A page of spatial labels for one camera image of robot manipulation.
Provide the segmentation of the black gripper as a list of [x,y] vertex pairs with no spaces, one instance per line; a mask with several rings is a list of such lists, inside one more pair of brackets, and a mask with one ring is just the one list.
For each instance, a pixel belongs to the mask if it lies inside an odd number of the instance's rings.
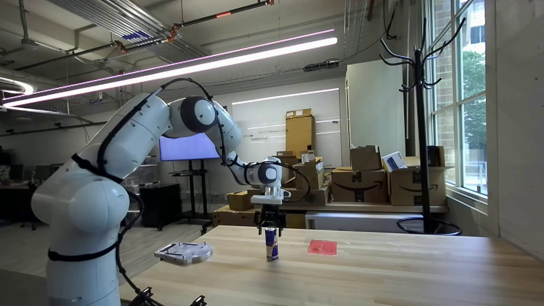
[[255,213],[253,221],[256,225],[256,235],[261,235],[263,226],[277,228],[278,237],[282,237],[285,226],[285,215],[272,204],[263,204],[260,211]]

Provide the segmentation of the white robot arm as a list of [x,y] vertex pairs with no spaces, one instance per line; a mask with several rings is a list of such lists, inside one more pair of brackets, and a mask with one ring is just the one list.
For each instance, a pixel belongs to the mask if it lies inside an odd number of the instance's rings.
[[32,196],[32,213],[49,226],[46,286],[49,306],[120,306],[115,249],[131,196],[122,187],[161,136],[205,135],[243,186],[260,187],[255,204],[285,199],[275,158],[238,158],[241,133],[209,97],[171,102],[154,92],[125,102],[103,128],[46,179]]

